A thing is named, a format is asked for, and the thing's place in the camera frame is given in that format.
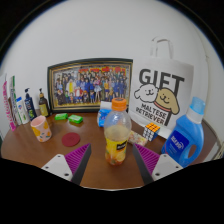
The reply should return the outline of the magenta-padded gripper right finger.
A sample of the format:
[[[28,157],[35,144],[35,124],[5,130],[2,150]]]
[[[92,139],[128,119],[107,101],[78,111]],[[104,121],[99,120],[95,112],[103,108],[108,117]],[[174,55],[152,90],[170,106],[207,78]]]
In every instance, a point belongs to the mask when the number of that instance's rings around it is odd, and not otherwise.
[[[182,169],[169,155],[159,155],[139,144],[133,145],[133,154],[145,185]]]

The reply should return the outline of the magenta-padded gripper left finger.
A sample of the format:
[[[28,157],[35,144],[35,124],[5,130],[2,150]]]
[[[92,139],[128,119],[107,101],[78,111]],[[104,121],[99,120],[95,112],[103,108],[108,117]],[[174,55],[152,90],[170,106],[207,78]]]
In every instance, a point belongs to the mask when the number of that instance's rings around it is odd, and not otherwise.
[[[42,169],[76,185],[81,183],[88,160],[91,155],[91,144],[83,145],[72,152],[57,154]]]

